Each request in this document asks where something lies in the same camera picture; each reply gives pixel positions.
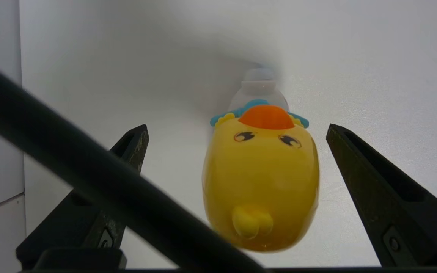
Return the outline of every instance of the toy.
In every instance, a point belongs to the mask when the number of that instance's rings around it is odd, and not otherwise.
[[[256,78],[247,80],[251,74]],[[213,117],[215,133],[203,168],[203,200],[212,228],[254,251],[294,245],[318,205],[318,155],[305,130],[309,122],[287,112],[286,100],[268,81],[274,80],[264,71],[246,73],[236,98],[253,98],[251,82],[259,82],[256,98],[274,98],[281,105],[253,99]]]

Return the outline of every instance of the duck eye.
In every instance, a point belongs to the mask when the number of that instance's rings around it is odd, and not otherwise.
[[[253,139],[254,136],[255,136],[255,133],[253,133],[253,132],[240,132],[240,133],[236,133],[236,135],[234,135],[234,140],[237,142],[243,142],[243,141]]]
[[[301,142],[290,135],[279,135],[278,138],[288,146],[301,148]]]

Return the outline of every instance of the yellow duck toy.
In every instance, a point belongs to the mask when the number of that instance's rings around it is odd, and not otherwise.
[[[308,230],[318,205],[319,164],[308,121],[252,100],[215,116],[203,168],[212,228],[237,247],[287,249]]]

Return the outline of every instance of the white cap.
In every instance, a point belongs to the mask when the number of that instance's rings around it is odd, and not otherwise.
[[[274,81],[274,72],[271,69],[249,69],[244,75],[244,81]]]

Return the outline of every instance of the plastic toy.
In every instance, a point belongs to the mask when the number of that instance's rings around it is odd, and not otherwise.
[[[246,73],[234,110],[210,121],[215,133],[203,168],[212,228],[237,247],[262,252],[297,243],[318,205],[318,155],[305,130],[309,122],[288,112],[275,85],[269,70]],[[248,102],[237,107],[239,100]]]

